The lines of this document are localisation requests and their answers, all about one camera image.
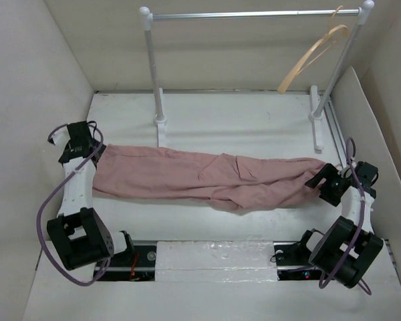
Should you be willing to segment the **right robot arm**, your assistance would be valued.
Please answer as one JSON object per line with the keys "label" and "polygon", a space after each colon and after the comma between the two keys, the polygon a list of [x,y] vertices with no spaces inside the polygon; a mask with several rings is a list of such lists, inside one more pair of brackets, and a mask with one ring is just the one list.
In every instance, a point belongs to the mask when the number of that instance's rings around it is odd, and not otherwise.
{"label": "right robot arm", "polygon": [[310,189],[318,188],[319,198],[330,205],[342,205],[342,214],[318,243],[309,240],[314,231],[307,230],[295,247],[299,261],[323,273],[321,286],[335,280],[355,287],[382,250],[384,242],[370,225],[377,180],[378,168],[370,163],[358,162],[343,171],[327,163],[305,183]]}

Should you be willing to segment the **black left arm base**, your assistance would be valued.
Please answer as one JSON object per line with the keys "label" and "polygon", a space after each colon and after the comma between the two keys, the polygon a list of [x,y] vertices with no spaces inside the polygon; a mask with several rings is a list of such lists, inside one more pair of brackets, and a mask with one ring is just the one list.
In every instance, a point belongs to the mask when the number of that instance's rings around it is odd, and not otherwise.
{"label": "black left arm base", "polygon": [[99,282],[153,282],[157,243],[135,243],[134,254],[118,253]]}

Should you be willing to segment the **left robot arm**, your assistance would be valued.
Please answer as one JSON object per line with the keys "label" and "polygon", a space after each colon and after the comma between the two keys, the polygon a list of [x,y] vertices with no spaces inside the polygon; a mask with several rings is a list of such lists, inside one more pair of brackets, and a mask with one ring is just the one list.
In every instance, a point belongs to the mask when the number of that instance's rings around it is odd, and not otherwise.
{"label": "left robot arm", "polygon": [[63,199],[55,219],[47,222],[47,233],[65,269],[75,270],[114,258],[121,265],[132,263],[136,250],[126,231],[110,233],[93,208],[93,181],[105,151],[94,121],[65,124],[53,131],[48,141],[55,144],[61,134],[68,136],[59,163],[65,183]]}

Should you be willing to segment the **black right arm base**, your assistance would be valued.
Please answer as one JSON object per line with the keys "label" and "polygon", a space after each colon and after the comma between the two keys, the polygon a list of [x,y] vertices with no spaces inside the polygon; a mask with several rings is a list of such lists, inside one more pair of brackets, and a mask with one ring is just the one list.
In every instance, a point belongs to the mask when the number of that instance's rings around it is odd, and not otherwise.
{"label": "black right arm base", "polygon": [[299,242],[277,242],[270,262],[277,268],[277,279],[284,281],[316,281],[321,272],[309,263],[311,251]]}

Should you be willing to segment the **pink trousers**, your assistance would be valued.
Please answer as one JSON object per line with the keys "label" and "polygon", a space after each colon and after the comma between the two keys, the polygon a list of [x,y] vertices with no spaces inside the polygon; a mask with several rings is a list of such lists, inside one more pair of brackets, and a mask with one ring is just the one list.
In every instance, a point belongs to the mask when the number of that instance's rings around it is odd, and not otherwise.
{"label": "pink trousers", "polygon": [[259,159],[109,144],[93,190],[121,199],[191,199],[223,211],[297,207],[318,195],[306,186],[324,168],[316,158]]}

